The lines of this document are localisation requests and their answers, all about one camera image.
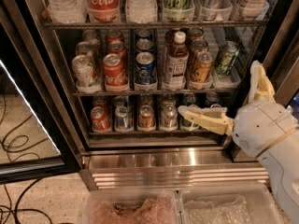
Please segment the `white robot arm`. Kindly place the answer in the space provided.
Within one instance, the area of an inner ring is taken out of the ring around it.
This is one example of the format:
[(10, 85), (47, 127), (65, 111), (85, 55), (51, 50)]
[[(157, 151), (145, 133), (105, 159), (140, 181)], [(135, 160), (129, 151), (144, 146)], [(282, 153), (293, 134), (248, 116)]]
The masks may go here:
[(231, 119), (226, 109), (182, 105), (179, 114), (191, 123), (226, 134), (267, 170), (280, 207), (299, 224), (299, 123), (276, 102), (275, 90), (261, 63), (250, 68), (249, 101)]

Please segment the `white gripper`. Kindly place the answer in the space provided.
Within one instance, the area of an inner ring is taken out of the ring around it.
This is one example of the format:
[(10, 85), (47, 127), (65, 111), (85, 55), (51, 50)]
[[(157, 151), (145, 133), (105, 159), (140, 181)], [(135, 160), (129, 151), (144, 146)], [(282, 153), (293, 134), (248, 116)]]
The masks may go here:
[(235, 126), (234, 120), (226, 116), (226, 107), (181, 105), (178, 112), (187, 121), (210, 132), (233, 133), (234, 142), (248, 156), (257, 158), (282, 135), (298, 127), (298, 120), (275, 103), (274, 96), (274, 87), (263, 65), (254, 61), (250, 67), (249, 104), (237, 111)]

